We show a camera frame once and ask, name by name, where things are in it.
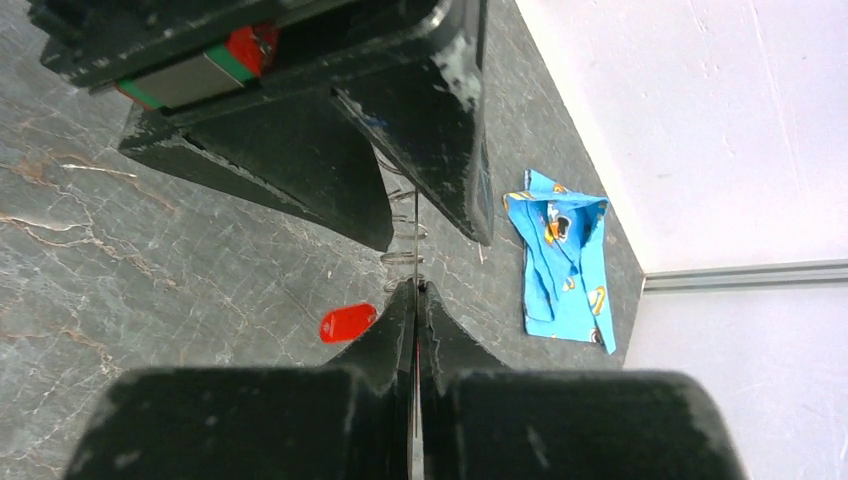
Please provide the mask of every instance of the red plastic tag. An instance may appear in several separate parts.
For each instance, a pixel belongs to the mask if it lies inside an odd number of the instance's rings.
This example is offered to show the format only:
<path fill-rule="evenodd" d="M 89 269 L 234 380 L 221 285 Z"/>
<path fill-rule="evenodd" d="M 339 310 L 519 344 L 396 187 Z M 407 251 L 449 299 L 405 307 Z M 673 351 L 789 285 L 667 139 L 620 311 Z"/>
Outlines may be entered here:
<path fill-rule="evenodd" d="M 227 50 L 243 67 L 257 77 L 274 56 L 279 30 L 272 23 L 247 26 L 230 34 Z"/>
<path fill-rule="evenodd" d="M 368 303 L 330 310 L 321 320 L 321 341 L 336 343 L 355 340 L 375 321 L 377 309 Z"/>

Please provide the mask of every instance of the coiled spring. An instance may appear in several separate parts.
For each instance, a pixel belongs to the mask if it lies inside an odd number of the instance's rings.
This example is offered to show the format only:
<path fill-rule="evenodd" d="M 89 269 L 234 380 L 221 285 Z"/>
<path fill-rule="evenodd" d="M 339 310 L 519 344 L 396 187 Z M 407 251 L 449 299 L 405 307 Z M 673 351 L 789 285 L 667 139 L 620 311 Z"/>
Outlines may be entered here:
<path fill-rule="evenodd" d="M 385 159 L 381 158 L 381 155 L 377 155 L 377 162 L 380 167 L 386 170 L 389 173 L 400 175 L 400 170 L 388 163 Z M 391 202 L 393 209 L 394 206 L 400 203 L 401 201 L 407 198 L 413 198 L 418 194 L 418 191 L 414 188 L 412 190 L 402 190 L 396 189 L 389 192 L 389 202 Z M 395 238 L 399 240 L 410 240 L 412 242 L 421 241 L 427 238 L 428 231 L 427 227 L 422 225 L 421 223 L 415 222 L 415 218 L 410 218 L 409 215 L 393 213 L 392 214 L 392 223 L 395 225 Z M 393 252 L 387 252 L 380 255 L 380 263 L 386 266 L 401 266 L 401 265 L 415 265 L 415 263 L 421 264 L 424 262 L 424 256 L 420 253 L 416 255 L 414 250 L 397 250 Z M 391 293 L 395 291 L 398 284 L 404 282 L 410 278 L 412 278 L 414 274 L 408 274 L 393 278 L 386 282 L 383 286 L 383 290 L 386 293 Z M 422 274 L 418 274 L 418 282 L 421 282 L 423 279 Z"/>

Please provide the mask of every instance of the gray marble floor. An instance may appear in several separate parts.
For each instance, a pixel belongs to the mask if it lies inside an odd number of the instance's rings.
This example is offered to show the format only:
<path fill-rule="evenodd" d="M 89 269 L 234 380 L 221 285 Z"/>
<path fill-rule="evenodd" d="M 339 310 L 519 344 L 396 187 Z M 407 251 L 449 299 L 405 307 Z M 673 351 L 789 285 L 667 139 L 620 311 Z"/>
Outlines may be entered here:
<path fill-rule="evenodd" d="M 321 227 L 166 177 L 112 148 L 128 109 L 40 67 L 24 0 L 0 4 L 0 477 L 57 478 L 98 395 L 147 365 L 313 365 L 318 320 L 381 305 L 396 272 Z M 603 192 L 513 0 L 490 2 L 489 152 L 497 195 L 533 167 Z M 387 183 L 396 179 L 387 178 Z M 429 205 L 422 269 L 450 311 L 515 368 L 618 368 L 642 272 L 614 210 L 607 272 L 619 351 L 528 337 L 521 241 L 490 248 Z"/>

